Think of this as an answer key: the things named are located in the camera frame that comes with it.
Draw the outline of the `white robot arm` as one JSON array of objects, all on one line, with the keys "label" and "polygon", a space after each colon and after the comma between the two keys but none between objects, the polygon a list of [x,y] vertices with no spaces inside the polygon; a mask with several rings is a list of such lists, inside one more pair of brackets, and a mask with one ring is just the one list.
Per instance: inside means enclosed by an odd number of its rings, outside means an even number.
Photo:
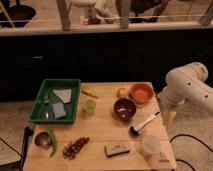
[{"label": "white robot arm", "polygon": [[162,119],[168,126],[176,116],[174,107],[190,100],[213,115],[213,88],[205,84],[207,67],[200,62],[192,62],[170,70],[165,77],[166,86],[158,94],[162,105]]}]

